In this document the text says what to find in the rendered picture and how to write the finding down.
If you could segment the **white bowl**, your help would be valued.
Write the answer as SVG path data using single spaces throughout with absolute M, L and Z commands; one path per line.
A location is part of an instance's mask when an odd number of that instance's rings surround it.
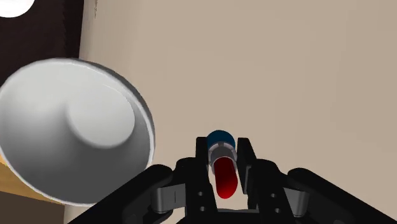
M 80 59 L 46 59 L 0 86 L 0 154 L 35 192 L 91 206 L 149 167 L 151 112 L 117 72 Z

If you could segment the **red and blue marker pen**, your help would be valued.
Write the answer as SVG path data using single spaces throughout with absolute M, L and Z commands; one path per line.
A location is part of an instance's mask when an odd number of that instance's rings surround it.
M 208 162 L 216 182 L 216 192 L 229 199 L 236 191 L 238 179 L 237 151 L 233 136 L 224 130 L 212 131 L 207 136 Z

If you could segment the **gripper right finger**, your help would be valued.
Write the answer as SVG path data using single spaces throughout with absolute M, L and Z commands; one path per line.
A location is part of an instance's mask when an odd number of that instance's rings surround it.
M 287 174 L 257 158 L 248 138 L 237 140 L 237 167 L 248 207 L 261 224 L 397 224 L 397 221 L 305 168 Z

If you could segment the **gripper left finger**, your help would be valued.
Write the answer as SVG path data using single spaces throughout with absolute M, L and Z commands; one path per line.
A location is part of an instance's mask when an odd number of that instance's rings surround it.
M 187 218 L 217 211 L 206 137 L 196 138 L 194 157 L 179 159 L 175 169 L 150 166 L 69 224 L 161 224 L 180 207 Z

